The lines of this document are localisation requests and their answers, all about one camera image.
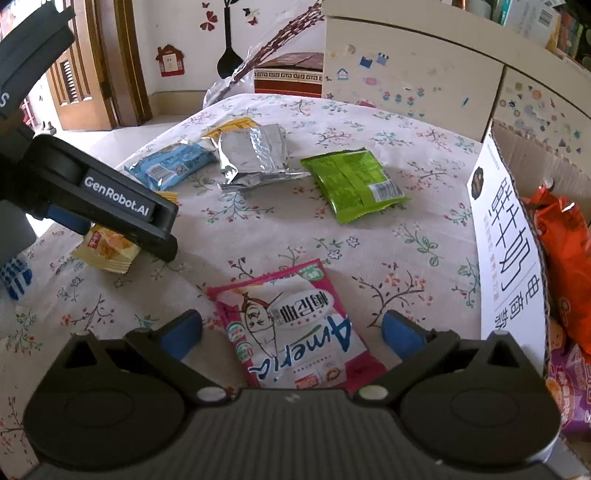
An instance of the blue snack bag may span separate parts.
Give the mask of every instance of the blue snack bag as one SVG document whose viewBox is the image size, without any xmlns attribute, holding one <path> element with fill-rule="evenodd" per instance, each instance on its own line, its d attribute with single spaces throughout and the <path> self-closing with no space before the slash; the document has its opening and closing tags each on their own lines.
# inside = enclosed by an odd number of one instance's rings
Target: blue snack bag
<svg viewBox="0 0 591 480">
<path fill-rule="evenodd" d="M 125 171 L 151 190 L 161 192 L 169 190 L 214 158 L 213 153 L 201 145 L 183 139 L 125 167 Z"/>
</svg>

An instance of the white dot marker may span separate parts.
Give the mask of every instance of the white dot marker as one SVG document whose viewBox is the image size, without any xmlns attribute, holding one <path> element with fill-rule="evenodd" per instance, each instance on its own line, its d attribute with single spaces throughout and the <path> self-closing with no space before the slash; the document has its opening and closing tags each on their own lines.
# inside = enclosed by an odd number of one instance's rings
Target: white dot marker
<svg viewBox="0 0 591 480">
<path fill-rule="evenodd" d="M 359 390 L 359 396 L 368 401 L 380 401 L 388 396 L 388 390 L 381 385 L 366 385 Z"/>
<path fill-rule="evenodd" d="M 208 403 L 226 398 L 226 391 L 221 387 L 204 387 L 197 392 L 197 398 Z"/>
</svg>

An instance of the floral tablecloth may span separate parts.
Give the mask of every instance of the floral tablecloth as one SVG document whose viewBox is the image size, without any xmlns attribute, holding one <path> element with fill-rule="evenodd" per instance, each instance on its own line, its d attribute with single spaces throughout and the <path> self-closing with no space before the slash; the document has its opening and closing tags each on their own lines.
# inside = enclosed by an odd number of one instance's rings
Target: floral tablecloth
<svg viewBox="0 0 591 480">
<path fill-rule="evenodd" d="M 177 259 L 165 264 L 142 252 L 127 275 L 70 256 L 81 237 L 53 225 L 18 259 L 17 272 L 32 272 L 30 281 L 0 291 L 8 332 L 0 342 L 0 467 L 8 476 L 23 476 L 37 463 L 22 413 L 73 332 L 120 338 L 195 308 L 204 335 L 184 362 L 224 387 L 243 386 L 241 365 L 204 294 L 208 286 L 320 258 L 353 324 L 388 368 L 398 361 L 381 339 L 388 309 L 428 329 L 479 337 L 478 256 L 466 182 L 480 144 L 376 109 L 238 95 L 178 124 L 128 162 L 181 137 L 198 140 L 211 126 L 243 116 L 285 128 L 292 166 L 312 155 L 365 147 L 412 199 L 339 225 L 311 177 L 221 194 L 219 166 L 211 164 L 177 188 Z"/>
</svg>

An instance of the tiled floor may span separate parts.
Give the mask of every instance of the tiled floor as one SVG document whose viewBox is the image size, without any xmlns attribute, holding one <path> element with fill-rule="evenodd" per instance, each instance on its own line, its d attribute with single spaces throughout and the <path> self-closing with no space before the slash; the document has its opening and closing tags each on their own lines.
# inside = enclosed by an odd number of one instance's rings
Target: tiled floor
<svg viewBox="0 0 591 480">
<path fill-rule="evenodd" d="M 149 143 L 187 118 L 187 115 L 167 115 L 150 120 L 141 127 L 119 128 L 111 132 L 60 131 L 56 136 L 94 158 L 115 168 L 133 152 Z M 53 220 L 35 220 L 27 215 L 37 236 L 41 236 Z"/>
</svg>

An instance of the yellow snack package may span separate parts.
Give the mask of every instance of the yellow snack package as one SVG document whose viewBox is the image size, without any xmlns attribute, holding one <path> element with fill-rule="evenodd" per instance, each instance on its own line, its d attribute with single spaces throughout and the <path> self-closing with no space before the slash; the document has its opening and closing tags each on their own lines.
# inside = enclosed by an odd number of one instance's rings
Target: yellow snack package
<svg viewBox="0 0 591 480">
<path fill-rule="evenodd" d="M 176 192 L 158 192 L 161 197 L 178 203 Z M 107 272 L 125 274 L 131 262 L 138 256 L 140 247 L 123 235 L 95 224 L 84 236 L 72 255 L 93 267 Z"/>
<path fill-rule="evenodd" d="M 210 130 L 203 136 L 203 138 L 209 138 L 213 142 L 217 142 L 222 132 L 231 132 L 232 130 L 240 130 L 242 128 L 258 126 L 259 124 L 257 124 L 252 118 L 245 116 L 242 118 L 236 118 L 235 120 L 231 120 L 219 127 Z"/>
</svg>

